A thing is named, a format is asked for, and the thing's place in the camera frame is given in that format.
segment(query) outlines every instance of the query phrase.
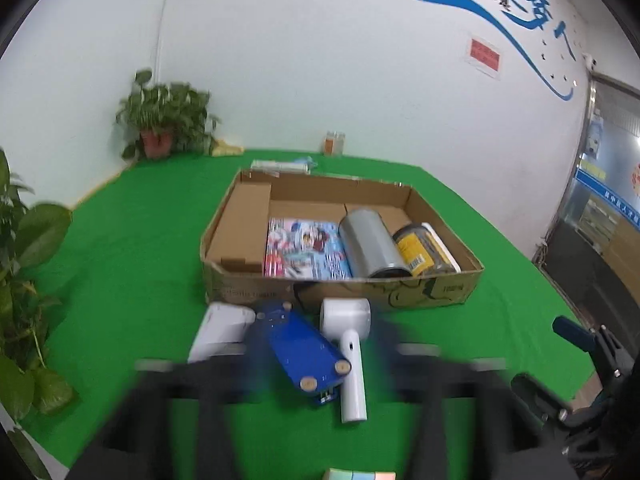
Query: cardboard flap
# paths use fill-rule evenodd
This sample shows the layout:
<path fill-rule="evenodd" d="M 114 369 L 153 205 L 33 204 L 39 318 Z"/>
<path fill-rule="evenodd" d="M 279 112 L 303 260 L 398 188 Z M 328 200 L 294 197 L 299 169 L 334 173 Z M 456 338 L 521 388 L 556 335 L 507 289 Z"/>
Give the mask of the cardboard flap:
<path fill-rule="evenodd" d="M 270 184 L 236 184 L 214 232 L 207 260 L 231 272 L 262 273 L 270 195 Z"/>

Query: yellow cloth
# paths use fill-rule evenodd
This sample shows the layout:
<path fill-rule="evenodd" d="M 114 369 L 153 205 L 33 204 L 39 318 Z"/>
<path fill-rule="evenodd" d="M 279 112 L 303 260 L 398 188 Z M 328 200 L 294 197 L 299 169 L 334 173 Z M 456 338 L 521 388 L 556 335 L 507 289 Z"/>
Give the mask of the yellow cloth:
<path fill-rule="evenodd" d="M 214 140 L 213 143 L 211 156 L 242 155 L 244 153 L 244 148 L 242 146 L 231 146 L 224 140 Z"/>

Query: magazine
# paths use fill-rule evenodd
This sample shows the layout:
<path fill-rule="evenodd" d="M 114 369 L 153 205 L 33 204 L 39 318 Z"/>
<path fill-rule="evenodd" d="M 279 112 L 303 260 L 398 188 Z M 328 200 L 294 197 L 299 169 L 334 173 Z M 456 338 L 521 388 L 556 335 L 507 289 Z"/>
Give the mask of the magazine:
<path fill-rule="evenodd" d="M 296 280 L 344 280 L 351 277 L 338 225 L 271 218 L 264 275 Z"/>

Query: green tablecloth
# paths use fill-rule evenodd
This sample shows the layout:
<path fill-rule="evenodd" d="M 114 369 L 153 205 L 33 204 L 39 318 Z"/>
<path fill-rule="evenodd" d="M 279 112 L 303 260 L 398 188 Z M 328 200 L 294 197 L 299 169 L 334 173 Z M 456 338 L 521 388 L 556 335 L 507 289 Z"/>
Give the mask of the green tablecloth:
<path fill-rule="evenodd" d="M 139 358 L 184 360 L 204 313 L 200 235 L 231 179 L 254 158 L 306 155 L 249 151 L 240 157 L 181 156 L 139 164 L 75 211 L 60 252 L 38 272 L 39 289 L 65 306 L 54 314 L 50 366 L 75 386 L 79 401 L 57 416 L 30 415 L 25 428 L 71 465 L 134 377 Z M 578 349 L 555 336 L 555 316 L 571 316 L 534 266 L 458 195 L 421 168 L 352 157 L 316 156 L 317 172 L 411 184 L 484 263 L 459 306 L 393 314 L 414 337 L 447 358 L 504 357 L 508 374 L 526 370 L 565 398 L 593 371 Z M 369 420 L 340 423 L 339 405 L 310 407 L 282 373 L 260 402 L 228 409 L 248 480 L 319 479 L 329 467 L 401 472 L 416 408 L 388 402 L 364 347 Z M 446 402 L 452 478 L 468 463 L 472 407 Z M 183 477 L 191 471 L 192 401 L 175 403 L 175 441 Z"/>

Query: cardboard divider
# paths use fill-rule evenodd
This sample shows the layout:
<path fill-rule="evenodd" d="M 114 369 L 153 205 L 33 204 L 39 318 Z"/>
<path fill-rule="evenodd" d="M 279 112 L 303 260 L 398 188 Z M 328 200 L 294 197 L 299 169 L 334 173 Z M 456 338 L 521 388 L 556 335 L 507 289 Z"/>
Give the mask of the cardboard divider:
<path fill-rule="evenodd" d="M 271 200 L 269 204 L 270 218 L 296 218 L 337 224 L 344 218 L 345 214 L 344 204 L 296 202 L 292 200 Z"/>
<path fill-rule="evenodd" d="M 262 274 L 271 184 L 239 182 L 226 203 L 206 259 L 231 272 Z"/>
<path fill-rule="evenodd" d="M 241 181 L 269 183 L 271 199 L 288 202 L 358 203 L 402 207 L 411 191 L 409 186 L 403 184 L 295 173 L 243 171 Z"/>

